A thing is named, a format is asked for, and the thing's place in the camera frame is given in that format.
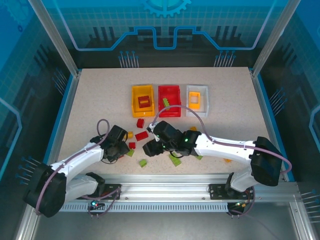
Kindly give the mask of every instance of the tabletop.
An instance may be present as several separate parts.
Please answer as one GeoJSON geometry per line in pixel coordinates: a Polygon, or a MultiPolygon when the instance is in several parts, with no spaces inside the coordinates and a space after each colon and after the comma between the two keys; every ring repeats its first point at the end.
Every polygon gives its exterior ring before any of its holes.
{"type": "MultiPolygon", "coordinates": [[[[258,103],[257,95],[247,67],[170,67],[170,68],[99,68],[83,69],[75,93],[72,109],[64,133],[58,161],[82,149],[92,137],[97,136],[96,124],[107,119],[110,125],[133,131],[137,134],[145,129],[137,128],[137,118],[132,116],[132,86],[152,84],[155,110],[158,112],[158,86],[179,85],[181,104],[186,105],[187,85],[208,86],[209,114],[203,122],[211,136],[217,138],[248,141],[257,136],[268,138],[266,124],[258,103]]],[[[153,117],[145,117],[144,127],[153,117]]],[[[183,131],[195,126],[202,131],[196,117],[159,118],[176,129],[183,131]]],[[[100,132],[107,130],[101,124],[100,132]]],[[[169,153],[148,157],[142,146],[152,140],[136,142],[132,157],[125,155],[115,164],[97,162],[83,171],[96,174],[209,174],[231,173],[243,169],[242,163],[226,162],[222,158],[194,156],[181,158],[181,164],[174,166],[169,153]],[[143,168],[139,161],[146,159],[143,168]]]]}

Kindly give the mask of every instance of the enclosure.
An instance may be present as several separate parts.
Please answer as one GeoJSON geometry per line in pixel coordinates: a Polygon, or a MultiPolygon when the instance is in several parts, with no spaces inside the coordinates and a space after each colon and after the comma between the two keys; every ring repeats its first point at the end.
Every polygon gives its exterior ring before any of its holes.
{"type": "MultiPolygon", "coordinates": [[[[2,0],[1,239],[319,239],[319,10],[316,0],[2,0]],[[269,139],[292,170],[257,184],[250,215],[232,219],[209,185],[244,164],[148,157],[151,134],[135,137],[170,103],[196,108],[216,138],[269,139]],[[23,201],[34,170],[81,150],[100,119],[132,131],[134,153],[81,174],[121,184],[119,200],[99,219],[77,199],[36,215],[23,201]]],[[[158,121],[203,131],[192,115],[172,107],[158,121]]]]}

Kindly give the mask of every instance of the small block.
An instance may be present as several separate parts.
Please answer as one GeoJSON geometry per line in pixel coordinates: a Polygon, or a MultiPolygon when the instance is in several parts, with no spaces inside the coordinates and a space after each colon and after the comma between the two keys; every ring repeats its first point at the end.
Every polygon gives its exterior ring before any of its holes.
{"type": "Polygon", "coordinates": [[[130,151],[126,155],[128,155],[129,157],[132,157],[134,153],[135,153],[135,150],[130,149],[130,151]]]}
{"type": "Polygon", "coordinates": [[[129,148],[130,149],[136,149],[136,143],[135,142],[129,142],[129,148]]]}
{"type": "Polygon", "coordinates": [[[138,121],[136,122],[136,126],[140,129],[143,129],[145,125],[145,120],[142,118],[139,118],[138,121]]]}
{"type": "Polygon", "coordinates": [[[128,139],[132,139],[134,137],[133,131],[128,131],[128,139]]]}
{"type": "Polygon", "coordinates": [[[148,136],[148,133],[146,131],[140,132],[138,134],[135,135],[135,138],[137,141],[141,141],[143,139],[146,139],[148,136]]]}
{"type": "Polygon", "coordinates": [[[147,165],[147,160],[146,159],[142,159],[141,161],[139,161],[139,165],[140,167],[145,167],[147,165]]]}
{"type": "Polygon", "coordinates": [[[176,157],[172,156],[171,154],[169,154],[169,158],[171,159],[171,161],[175,167],[177,167],[178,165],[181,164],[181,161],[179,158],[176,158],[176,157]]]}

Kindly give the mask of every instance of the yellow block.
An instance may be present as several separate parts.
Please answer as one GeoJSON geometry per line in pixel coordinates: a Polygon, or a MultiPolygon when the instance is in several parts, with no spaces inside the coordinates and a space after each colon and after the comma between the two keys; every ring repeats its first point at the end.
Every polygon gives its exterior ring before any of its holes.
{"type": "Polygon", "coordinates": [[[200,92],[190,91],[189,92],[189,108],[199,109],[200,108],[200,92]]]}
{"type": "Polygon", "coordinates": [[[128,139],[132,139],[134,137],[133,131],[128,131],[128,139]]]}

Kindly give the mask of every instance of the white robotic arm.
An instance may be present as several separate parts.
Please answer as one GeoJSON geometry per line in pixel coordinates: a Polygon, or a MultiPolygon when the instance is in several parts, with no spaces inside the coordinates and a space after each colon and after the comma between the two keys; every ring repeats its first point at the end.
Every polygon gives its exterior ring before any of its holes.
{"type": "Polygon", "coordinates": [[[281,160],[250,148],[229,146],[236,144],[260,147],[280,154],[264,137],[258,137],[256,141],[234,141],[211,136],[210,140],[199,131],[188,130],[182,133],[165,121],[151,123],[147,129],[154,134],[154,140],[143,146],[144,152],[150,157],[162,154],[164,151],[175,151],[182,156],[215,156],[243,163],[247,167],[231,173],[229,182],[226,183],[229,189],[240,193],[259,183],[267,186],[278,185],[281,160]]]}

